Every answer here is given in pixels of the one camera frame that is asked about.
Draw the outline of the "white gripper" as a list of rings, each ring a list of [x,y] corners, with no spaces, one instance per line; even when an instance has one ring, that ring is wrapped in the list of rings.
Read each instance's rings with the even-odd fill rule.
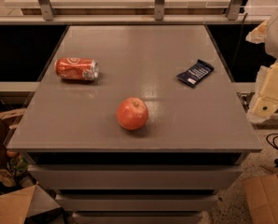
[[[248,33],[246,41],[265,42],[266,53],[278,59],[278,8],[269,21],[263,21]],[[270,67],[261,66],[256,78],[255,94],[246,114],[252,123],[268,120],[278,109],[278,60]]]

